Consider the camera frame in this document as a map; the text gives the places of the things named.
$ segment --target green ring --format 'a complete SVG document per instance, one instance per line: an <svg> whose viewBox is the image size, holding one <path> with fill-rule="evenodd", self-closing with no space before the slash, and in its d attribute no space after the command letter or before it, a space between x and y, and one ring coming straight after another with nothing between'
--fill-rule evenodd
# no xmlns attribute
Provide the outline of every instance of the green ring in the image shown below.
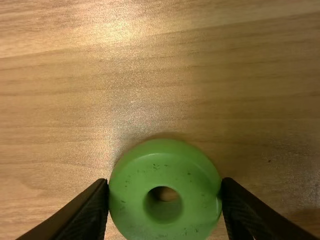
<svg viewBox="0 0 320 240"><path fill-rule="evenodd" d="M173 202L150 199L156 187L174 189ZM146 141L127 152L109 181L109 209L128 240L204 240L222 209L221 178L197 148L172 139Z"/></svg>

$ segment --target wood grain surface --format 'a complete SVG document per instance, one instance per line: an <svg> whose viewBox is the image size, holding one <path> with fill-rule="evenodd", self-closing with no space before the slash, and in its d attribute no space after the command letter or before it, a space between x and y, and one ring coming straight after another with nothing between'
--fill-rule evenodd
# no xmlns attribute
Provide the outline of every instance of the wood grain surface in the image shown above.
<svg viewBox="0 0 320 240"><path fill-rule="evenodd" d="M163 136L320 237L319 78L318 0L2 0L0 239Z"/></svg>

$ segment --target center hole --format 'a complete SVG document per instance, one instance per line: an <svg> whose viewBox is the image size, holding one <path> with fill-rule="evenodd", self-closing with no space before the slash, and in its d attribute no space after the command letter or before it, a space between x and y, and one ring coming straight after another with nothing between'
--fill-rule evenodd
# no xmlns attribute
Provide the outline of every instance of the center hole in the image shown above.
<svg viewBox="0 0 320 240"><path fill-rule="evenodd" d="M170 187L167 186L157 186L149 194L156 200L162 202L172 202L179 198L178 193Z"/></svg>
<svg viewBox="0 0 320 240"><path fill-rule="evenodd" d="M159 223L171 223L182 212L182 200L170 187L158 186L151 189L144 200L146 213Z"/></svg>

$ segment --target green donut-shaped object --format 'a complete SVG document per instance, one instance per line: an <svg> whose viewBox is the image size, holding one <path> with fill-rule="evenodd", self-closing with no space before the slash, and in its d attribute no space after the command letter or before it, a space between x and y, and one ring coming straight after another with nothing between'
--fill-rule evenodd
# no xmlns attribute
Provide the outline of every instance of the green donut-shaped object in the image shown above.
<svg viewBox="0 0 320 240"><path fill-rule="evenodd" d="M179 198L152 198L149 192L162 186ZM128 240L204 240L221 214L220 186L216 168L194 146L149 140L116 164L109 181L110 214Z"/></svg>

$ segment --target wooden table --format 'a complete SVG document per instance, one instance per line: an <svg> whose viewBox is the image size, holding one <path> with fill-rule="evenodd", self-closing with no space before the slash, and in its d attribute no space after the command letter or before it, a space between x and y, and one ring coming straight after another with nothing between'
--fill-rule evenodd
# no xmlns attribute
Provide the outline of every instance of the wooden table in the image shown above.
<svg viewBox="0 0 320 240"><path fill-rule="evenodd" d="M2 0L0 239L154 137L320 236L319 76L318 0Z"/></svg>

